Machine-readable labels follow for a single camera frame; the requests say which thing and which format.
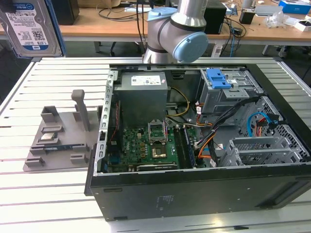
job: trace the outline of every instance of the sticker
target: sticker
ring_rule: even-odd
[[[218,147],[215,148],[215,150],[223,150],[224,145],[223,144],[218,144]]]
[[[228,79],[227,80],[228,83],[235,83],[238,84],[238,82],[235,79]]]
[[[132,86],[161,85],[159,75],[132,76]]]
[[[216,163],[214,160],[210,159],[210,164],[212,165],[212,167],[216,167]]]
[[[197,114],[201,114],[201,110],[202,110],[201,107],[196,107],[196,113],[197,113]]]
[[[36,10],[30,3],[15,3],[15,13],[5,13],[20,44],[27,50],[46,50],[47,37],[35,21]]]

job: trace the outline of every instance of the motherboard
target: motherboard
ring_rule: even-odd
[[[185,129],[192,147],[197,141],[193,127]],[[147,171],[163,169],[181,169],[182,161],[177,152],[175,127],[154,128],[149,134],[148,128],[124,129],[122,134],[121,153],[109,155],[108,172]],[[153,138],[164,136],[165,141],[154,141]]]

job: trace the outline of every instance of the blue box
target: blue box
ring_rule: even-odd
[[[278,4],[283,6],[283,13],[286,14],[303,14],[306,15],[311,9],[311,5],[304,1],[282,0]]]

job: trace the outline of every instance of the hard drive label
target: hard drive label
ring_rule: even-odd
[[[36,17],[37,13],[31,3],[16,3],[16,13],[5,13],[14,32],[27,50],[46,50],[48,41],[39,23],[41,19]]]

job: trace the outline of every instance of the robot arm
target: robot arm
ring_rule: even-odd
[[[178,9],[154,8],[148,14],[148,49],[144,63],[191,63],[203,55],[207,0],[180,0]]]

